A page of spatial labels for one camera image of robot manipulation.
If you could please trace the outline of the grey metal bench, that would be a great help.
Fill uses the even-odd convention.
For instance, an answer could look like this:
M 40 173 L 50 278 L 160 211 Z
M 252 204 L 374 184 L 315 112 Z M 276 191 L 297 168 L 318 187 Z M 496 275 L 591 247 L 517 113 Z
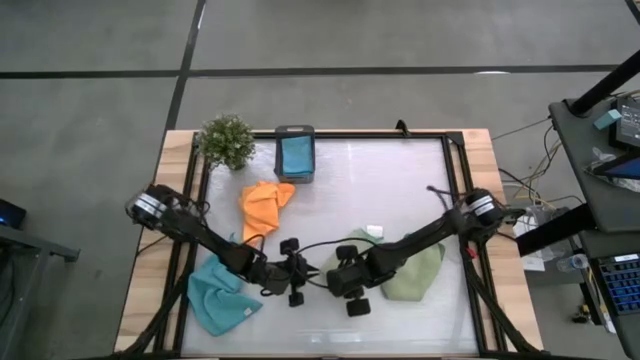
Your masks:
M 0 360 L 16 360 L 31 307 L 48 260 L 76 262 L 77 248 L 0 225 Z

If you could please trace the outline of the black device with blue light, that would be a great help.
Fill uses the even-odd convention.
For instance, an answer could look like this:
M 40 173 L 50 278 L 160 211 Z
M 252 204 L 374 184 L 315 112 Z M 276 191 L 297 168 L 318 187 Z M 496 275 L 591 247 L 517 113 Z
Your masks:
M 9 201 L 0 199 L 0 225 L 21 229 L 27 212 Z

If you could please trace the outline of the white paper sheet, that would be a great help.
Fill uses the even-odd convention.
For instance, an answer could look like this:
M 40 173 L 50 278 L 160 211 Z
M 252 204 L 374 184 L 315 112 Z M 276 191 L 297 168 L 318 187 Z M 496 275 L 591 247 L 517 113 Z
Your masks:
M 535 214 L 530 208 L 527 208 L 525 214 L 520 216 L 513 225 L 513 233 L 516 237 L 526 234 L 536 229 L 538 221 Z M 544 272 L 545 263 L 552 258 L 553 253 L 547 249 L 538 250 L 529 255 L 523 256 L 521 261 L 525 271 Z

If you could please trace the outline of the tablet with blue screen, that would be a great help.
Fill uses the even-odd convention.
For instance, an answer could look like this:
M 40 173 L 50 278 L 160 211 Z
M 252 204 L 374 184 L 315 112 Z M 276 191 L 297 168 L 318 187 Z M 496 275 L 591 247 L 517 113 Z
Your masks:
M 593 161 L 584 171 L 609 185 L 640 193 L 640 150 L 620 156 L 594 147 Z

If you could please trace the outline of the blue microfiber towel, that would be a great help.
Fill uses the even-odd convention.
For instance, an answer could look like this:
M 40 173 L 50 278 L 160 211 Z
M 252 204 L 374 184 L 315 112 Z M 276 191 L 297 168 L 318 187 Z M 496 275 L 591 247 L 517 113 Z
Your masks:
M 189 276 L 187 296 L 196 320 L 214 337 L 222 336 L 236 328 L 263 304 L 242 292 L 243 281 L 233 275 L 216 254 L 204 262 Z
M 285 175 L 306 175 L 313 170 L 310 136 L 288 137 L 281 141 L 282 170 Z

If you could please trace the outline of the small green potted plant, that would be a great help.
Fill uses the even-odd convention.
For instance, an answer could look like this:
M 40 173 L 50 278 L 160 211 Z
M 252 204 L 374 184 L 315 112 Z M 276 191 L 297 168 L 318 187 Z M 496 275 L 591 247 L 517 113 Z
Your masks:
M 204 122 L 196 143 L 209 170 L 220 166 L 241 170 L 255 154 L 252 129 L 237 114 L 220 114 Z

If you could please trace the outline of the blue compartment box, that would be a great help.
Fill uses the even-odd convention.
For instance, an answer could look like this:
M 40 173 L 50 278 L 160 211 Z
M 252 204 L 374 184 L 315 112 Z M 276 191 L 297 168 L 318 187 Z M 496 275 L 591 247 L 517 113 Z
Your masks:
M 599 258 L 598 268 L 614 312 L 640 313 L 640 253 Z

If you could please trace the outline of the clear water bottle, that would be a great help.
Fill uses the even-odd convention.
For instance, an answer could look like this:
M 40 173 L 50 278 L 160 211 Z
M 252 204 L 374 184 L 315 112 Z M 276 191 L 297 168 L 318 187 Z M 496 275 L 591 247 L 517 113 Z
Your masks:
M 584 270 L 589 267 L 589 260 L 585 254 L 574 254 L 558 260 L 556 267 L 560 272 L 564 273 Z

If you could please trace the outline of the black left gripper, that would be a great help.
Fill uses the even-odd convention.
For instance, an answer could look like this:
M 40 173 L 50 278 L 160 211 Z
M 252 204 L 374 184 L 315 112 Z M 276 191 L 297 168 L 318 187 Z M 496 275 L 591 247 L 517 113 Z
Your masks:
M 289 275 L 291 293 L 288 296 L 288 302 L 290 307 L 298 307 L 304 304 L 304 295 L 299 288 L 304 285 L 305 281 L 312 283 L 312 279 L 318 277 L 320 272 L 320 270 L 314 266 L 305 265 L 302 268 L 302 271 L 305 273 L 304 277 L 300 274 L 298 266 L 299 256 L 296 254 L 298 249 L 299 241 L 297 238 L 286 239 L 280 244 L 280 253 L 286 257 L 285 268 Z

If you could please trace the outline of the black aluminium table frame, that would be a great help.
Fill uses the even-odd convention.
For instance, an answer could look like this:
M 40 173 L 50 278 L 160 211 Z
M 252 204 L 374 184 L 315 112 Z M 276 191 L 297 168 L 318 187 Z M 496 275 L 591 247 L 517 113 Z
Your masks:
M 485 129 L 424 130 L 318 130 L 324 140 L 424 140 L 437 139 L 444 148 L 445 166 L 454 190 L 475 185 L 495 197 L 503 195 L 495 155 Z M 165 134 L 155 180 L 178 186 L 202 200 L 209 180 L 200 159 L 194 130 L 171 130 Z M 506 236 L 476 246 L 474 261 L 483 287 L 492 296 L 488 306 L 476 288 L 470 288 L 471 313 L 480 357 L 525 359 L 523 346 L 542 354 L 542 342 L 531 311 L 510 317 L 510 325 L 495 313 L 509 305 L 509 296 L 519 296 L 531 305 L 525 291 L 524 272 L 515 265 L 515 247 Z M 157 259 L 136 259 L 114 351 L 107 360 L 185 360 L 180 347 L 186 326 L 186 277 L 195 266 L 196 249 L 190 245 L 168 245 Z

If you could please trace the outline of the small teal box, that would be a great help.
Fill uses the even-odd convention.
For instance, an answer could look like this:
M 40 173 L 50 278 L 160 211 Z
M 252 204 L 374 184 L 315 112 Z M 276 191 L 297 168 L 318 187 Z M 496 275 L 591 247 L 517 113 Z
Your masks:
M 593 122 L 593 126 L 597 130 L 603 130 L 622 118 L 621 113 L 617 109 L 612 109 L 601 115 Z

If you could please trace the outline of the black pole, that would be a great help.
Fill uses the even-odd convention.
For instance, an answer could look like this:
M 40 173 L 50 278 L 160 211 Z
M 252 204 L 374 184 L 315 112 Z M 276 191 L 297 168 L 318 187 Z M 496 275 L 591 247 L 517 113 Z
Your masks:
M 569 111 L 574 116 L 582 116 L 638 73 L 640 73 L 640 49 L 573 101 L 569 105 Z

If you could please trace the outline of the black electronic device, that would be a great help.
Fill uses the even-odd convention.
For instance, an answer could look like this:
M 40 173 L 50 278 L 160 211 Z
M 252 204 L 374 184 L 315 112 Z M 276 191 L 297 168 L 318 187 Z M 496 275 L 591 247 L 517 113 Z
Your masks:
M 621 117 L 609 127 L 609 145 L 619 149 L 640 148 L 640 102 L 618 98 L 611 107 Z

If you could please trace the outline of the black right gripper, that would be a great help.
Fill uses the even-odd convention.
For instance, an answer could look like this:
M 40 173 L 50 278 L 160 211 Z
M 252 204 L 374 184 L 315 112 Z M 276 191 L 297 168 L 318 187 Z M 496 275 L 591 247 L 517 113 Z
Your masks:
M 372 288 L 389 280 L 394 274 L 394 263 L 389 255 L 391 248 L 384 245 L 373 246 L 361 253 L 354 245 L 341 245 L 336 254 L 340 260 L 336 269 L 356 267 L 360 270 L 361 285 L 342 296 L 347 299 L 346 311 L 349 317 L 367 315 L 371 312 L 369 300 L 364 297 L 364 289 Z

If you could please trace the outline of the orange microfiber towel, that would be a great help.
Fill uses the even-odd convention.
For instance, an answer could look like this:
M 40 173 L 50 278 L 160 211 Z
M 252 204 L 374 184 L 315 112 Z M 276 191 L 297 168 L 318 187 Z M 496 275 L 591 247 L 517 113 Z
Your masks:
M 295 194 L 289 183 L 258 181 L 244 187 L 238 200 L 243 212 L 243 241 L 257 248 L 260 240 L 279 228 L 279 211 Z

